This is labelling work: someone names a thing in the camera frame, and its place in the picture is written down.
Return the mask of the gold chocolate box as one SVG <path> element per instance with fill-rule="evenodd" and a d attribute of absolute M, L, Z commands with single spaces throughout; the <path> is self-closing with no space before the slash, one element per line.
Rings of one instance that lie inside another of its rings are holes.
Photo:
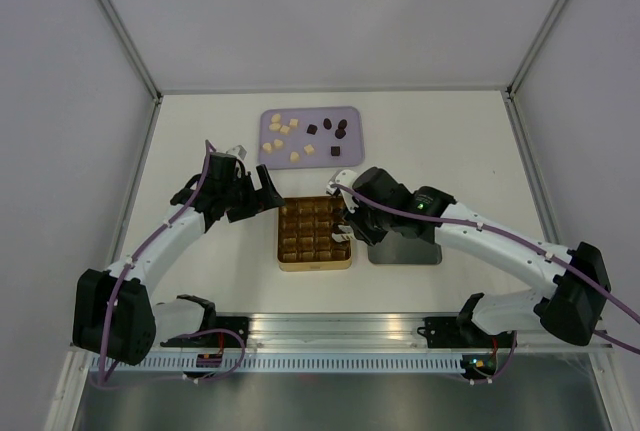
<path fill-rule="evenodd" d="M 331 238 L 332 227 L 345 224 L 341 197 L 290 197 L 279 208 L 276 257 L 284 272 L 337 271 L 352 264 L 350 242 Z"/>

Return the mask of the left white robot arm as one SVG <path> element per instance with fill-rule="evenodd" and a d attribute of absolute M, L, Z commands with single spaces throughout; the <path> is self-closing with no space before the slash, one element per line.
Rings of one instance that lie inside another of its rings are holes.
<path fill-rule="evenodd" d="M 234 223 L 283 206 L 268 168 L 249 172 L 239 154 L 207 151 L 200 173 L 171 198 L 158 227 L 105 270 L 86 270 L 76 287 L 72 342 L 102 361 L 139 364 L 155 345 L 212 344 L 220 330 L 215 304 L 182 294 L 151 297 L 178 258 L 221 219 Z"/>

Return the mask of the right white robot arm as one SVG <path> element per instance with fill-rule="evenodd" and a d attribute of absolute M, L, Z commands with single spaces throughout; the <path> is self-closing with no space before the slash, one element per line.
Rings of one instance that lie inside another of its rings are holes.
<path fill-rule="evenodd" d="M 407 189 L 386 170 L 337 172 L 329 195 L 344 199 L 344 230 L 369 246 L 394 233 L 453 249 L 501 270 L 526 290 L 471 295 L 456 317 L 459 339 L 478 346 L 491 336 L 544 330 L 574 346 L 590 343 L 610 292 L 600 250 L 582 242 L 570 249 L 535 241 L 484 218 L 430 186 Z"/>

